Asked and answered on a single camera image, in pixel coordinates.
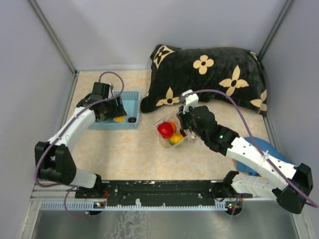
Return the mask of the yellow orange toy fruit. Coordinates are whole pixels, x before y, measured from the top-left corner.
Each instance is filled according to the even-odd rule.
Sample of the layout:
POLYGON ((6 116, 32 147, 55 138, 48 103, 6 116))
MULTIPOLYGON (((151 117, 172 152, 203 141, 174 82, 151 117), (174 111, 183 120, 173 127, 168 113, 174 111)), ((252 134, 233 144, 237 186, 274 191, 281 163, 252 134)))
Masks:
POLYGON ((126 116, 120 116, 120 117, 113 118, 113 121, 117 122, 117 123, 123 123, 123 122, 125 122, 125 120, 126 120, 126 116))

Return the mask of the orange toy orange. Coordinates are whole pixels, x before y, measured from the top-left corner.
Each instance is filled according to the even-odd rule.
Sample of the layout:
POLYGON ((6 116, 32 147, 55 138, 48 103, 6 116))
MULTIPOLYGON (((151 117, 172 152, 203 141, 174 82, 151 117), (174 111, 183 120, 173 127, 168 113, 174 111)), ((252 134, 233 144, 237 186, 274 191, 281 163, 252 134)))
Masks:
POLYGON ((173 129, 173 132, 175 133, 175 132, 177 131, 176 124, 173 123, 173 122, 171 122, 171 121, 169 121, 168 123, 171 125, 171 127, 172 127, 172 129, 173 129))

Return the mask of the green yellow toy mango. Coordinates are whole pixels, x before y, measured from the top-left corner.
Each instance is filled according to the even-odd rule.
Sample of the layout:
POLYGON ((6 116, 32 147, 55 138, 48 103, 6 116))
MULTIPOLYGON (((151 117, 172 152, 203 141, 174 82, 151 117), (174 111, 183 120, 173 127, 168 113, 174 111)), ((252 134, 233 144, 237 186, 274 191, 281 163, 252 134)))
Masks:
POLYGON ((172 136, 168 139, 170 145, 178 144, 184 137, 180 133, 173 133, 172 136))

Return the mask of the red toy apple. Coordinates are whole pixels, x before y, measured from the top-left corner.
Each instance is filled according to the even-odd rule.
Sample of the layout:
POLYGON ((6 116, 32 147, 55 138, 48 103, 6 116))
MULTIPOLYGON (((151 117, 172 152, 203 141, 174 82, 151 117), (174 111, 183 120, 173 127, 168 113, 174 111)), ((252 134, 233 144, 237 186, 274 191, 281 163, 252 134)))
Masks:
POLYGON ((160 135, 165 139, 170 138, 174 133, 171 125, 168 122, 163 122, 159 124, 157 126, 157 130, 160 133, 160 135))

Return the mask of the clear dotted zip top bag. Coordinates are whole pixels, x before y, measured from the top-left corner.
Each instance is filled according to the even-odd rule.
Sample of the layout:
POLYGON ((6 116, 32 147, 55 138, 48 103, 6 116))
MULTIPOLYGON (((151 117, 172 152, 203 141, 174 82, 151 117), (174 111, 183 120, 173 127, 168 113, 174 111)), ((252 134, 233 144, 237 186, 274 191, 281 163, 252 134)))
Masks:
POLYGON ((197 140, 188 129, 182 129, 176 115, 171 113, 152 125, 160 146, 165 149, 186 148, 197 140))

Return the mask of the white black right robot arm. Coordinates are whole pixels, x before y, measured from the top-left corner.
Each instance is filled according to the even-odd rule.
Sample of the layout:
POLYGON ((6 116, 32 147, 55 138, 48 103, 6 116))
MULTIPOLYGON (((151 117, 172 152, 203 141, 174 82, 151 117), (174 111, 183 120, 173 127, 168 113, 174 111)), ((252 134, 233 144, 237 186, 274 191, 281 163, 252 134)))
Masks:
POLYGON ((222 185, 226 196, 255 194, 276 199, 282 208, 293 214, 302 212, 314 186, 308 165, 296 166, 259 151, 256 142, 248 142, 237 132, 218 124, 206 106, 189 109, 181 106, 176 116, 181 128, 194 133, 210 150, 237 160, 263 176, 237 174, 222 185))

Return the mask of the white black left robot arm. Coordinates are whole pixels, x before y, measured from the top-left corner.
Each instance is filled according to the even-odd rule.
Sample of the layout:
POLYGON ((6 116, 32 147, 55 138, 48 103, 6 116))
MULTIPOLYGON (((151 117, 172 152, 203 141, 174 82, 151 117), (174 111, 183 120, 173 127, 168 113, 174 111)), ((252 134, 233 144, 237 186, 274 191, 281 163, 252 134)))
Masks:
POLYGON ((96 82, 92 92, 80 100, 65 125, 46 142, 38 142, 35 150, 35 180, 47 180, 55 185, 86 188, 94 198, 101 196, 104 186, 97 174, 78 169, 72 150, 87 128, 95 122, 125 116, 120 94, 113 85, 96 82))

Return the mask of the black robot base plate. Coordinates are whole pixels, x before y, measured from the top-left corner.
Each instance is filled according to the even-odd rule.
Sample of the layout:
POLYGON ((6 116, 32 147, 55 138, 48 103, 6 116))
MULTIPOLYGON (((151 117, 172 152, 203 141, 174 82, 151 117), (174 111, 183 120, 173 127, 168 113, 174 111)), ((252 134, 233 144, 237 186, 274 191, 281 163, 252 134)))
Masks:
POLYGON ((214 206, 216 199, 239 195, 228 181, 103 181, 99 189, 79 188, 77 199, 106 199, 107 206, 214 206))

